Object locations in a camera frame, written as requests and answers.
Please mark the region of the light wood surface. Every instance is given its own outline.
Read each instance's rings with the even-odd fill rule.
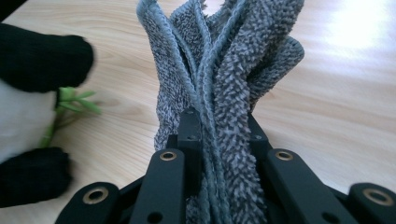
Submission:
[[[184,1],[160,1],[167,15]],[[208,13],[220,0],[207,1]],[[0,209],[1,223],[53,223],[72,195],[96,181],[120,188],[146,172],[153,153],[159,82],[137,0],[29,0],[4,22],[44,34],[82,35],[96,63],[83,90],[102,116],[57,132],[73,160],[62,197]],[[396,191],[396,2],[305,0],[291,33],[305,58],[255,108],[274,147],[297,152],[327,185],[357,182]]]

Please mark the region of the green leaf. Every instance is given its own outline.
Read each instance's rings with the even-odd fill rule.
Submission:
[[[69,110],[73,110],[75,112],[81,112],[82,111],[82,109],[76,107],[75,105],[71,105],[71,104],[69,104],[67,102],[60,102],[59,106],[62,106],[62,107],[66,108],[66,109],[69,109]]]
[[[59,89],[60,91],[60,101],[65,102],[65,101],[72,101],[74,96],[76,95],[76,89],[72,87],[61,87]]]
[[[38,147],[39,148],[49,147],[50,141],[52,140],[53,133],[54,133],[54,126],[52,124],[47,128],[44,136],[42,136],[40,145]]]
[[[99,106],[97,106],[93,102],[89,102],[89,101],[81,100],[81,99],[77,99],[77,101],[80,104],[82,104],[85,108],[90,110],[91,112],[98,114],[98,115],[102,114],[102,110],[99,108]]]
[[[87,98],[87,97],[90,97],[92,95],[95,95],[94,91],[84,91],[82,94],[76,96],[76,99]]]

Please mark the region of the stuffed toy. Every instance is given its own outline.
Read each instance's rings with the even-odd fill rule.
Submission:
[[[64,110],[86,107],[74,95],[93,64],[93,49],[76,35],[42,35],[0,23],[0,207],[60,196],[71,182],[68,154],[48,147]]]

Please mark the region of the gray towel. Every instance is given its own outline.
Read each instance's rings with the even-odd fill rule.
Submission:
[[[160,80],[156,150],[177,133],[185,108],[203,123],[203,183],[187,201],[187,223],[266,223],[248,112],[304,57],[288,36],[303,3],[229,0],[208,17],[204,1],[190,0],[168,19],[157,1],[140,1]]]

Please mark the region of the black metal bracket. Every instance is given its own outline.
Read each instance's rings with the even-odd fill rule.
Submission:
[[[348,195],[324,185],[304,160],[286,149],[272,149],[249,115],[250,149],[265,192],[269,224],[394,224],[396,194],[371,183]],[[153,154],[145,176],[118,190],[94,183],[79,190],[56,223],[185,223],[186,199],[201,187],[202,136],[198,112],[180,116],[178,134]]]

